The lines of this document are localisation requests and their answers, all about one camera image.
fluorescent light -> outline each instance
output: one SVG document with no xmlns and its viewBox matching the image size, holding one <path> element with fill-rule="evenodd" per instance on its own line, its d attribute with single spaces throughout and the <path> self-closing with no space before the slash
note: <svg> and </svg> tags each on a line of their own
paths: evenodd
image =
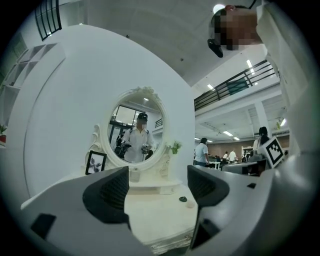
<svg viewBox="0 0 320 256">
<path fill-rule="evenodd" d="M 232 134 L 230 132 L 226 131 L 226 130 L 223 133 L 226 134 L 226 135 L 232 136 Z"/>
<path fill-rule="evenodd" d="M 248 60 L 246 61 L 246 63 L 248 64 L 249 68 L 252 67 L 251 62 L 250 62 L 250 59 L 248 59 Z"/>
<path fill-rule="evenodd" d="M 213 14 L 215 14 L 217 11 L 221 10 L 225 8 L 225 6 L 223 4 L 216 4 L 214 7 L 213 7 Z"/>
<path fill-rule="evenodd" d="M 280 126 L 284 126 L 286 122 L 287 122 L 287 120 L 284 118 L 284 119 L 282 120 L 282 123 L 280 124 Z"/>
</svg>

green plant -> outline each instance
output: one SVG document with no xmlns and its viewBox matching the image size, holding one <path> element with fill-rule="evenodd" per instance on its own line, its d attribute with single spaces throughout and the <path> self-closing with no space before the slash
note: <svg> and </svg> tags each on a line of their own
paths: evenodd
<svg viewBox="0 0 320 256">
<path fill-rule="evenodd" d="M 178 154 L 178 150 L 181 148 L 182 144 L 178 141 L 174 141 L 173 144 L 168 145 L 168 147 L 172 150 L 172 154 L 176 155 Z"/>
<path fill-rule="evenodd" d="M 1 124 L 0 124 L 0 134 L 3 134 L 6 129 L 7 129 L 7 128 L 5 128 L 4 125 L 1 125 Z"/>
</svg>

